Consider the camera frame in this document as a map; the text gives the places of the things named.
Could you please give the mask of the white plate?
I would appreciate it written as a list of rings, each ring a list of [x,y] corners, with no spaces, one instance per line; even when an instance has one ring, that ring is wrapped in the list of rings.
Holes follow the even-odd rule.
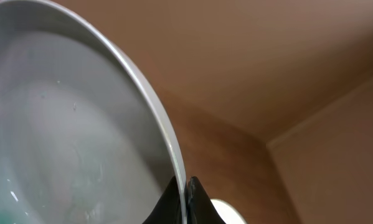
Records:
[[[247,224],[243,216],[231,204],[220,199],[211,199],[210,201],[226,224]]]
[[[143,223],[186,173],[130,58],[52,1],[0,1],[0,223]]]

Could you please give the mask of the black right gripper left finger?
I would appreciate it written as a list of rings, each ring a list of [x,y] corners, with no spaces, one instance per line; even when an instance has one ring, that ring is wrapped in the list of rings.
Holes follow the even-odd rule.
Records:
[[[143,224],[180,224],[181,217],[177,180],[173,177]]]

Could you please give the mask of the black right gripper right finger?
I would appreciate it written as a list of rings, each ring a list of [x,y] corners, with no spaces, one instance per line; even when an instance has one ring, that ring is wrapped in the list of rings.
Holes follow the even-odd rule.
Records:
[[[196,176],[187,185],[187,214],[189,224],[225,224]]]

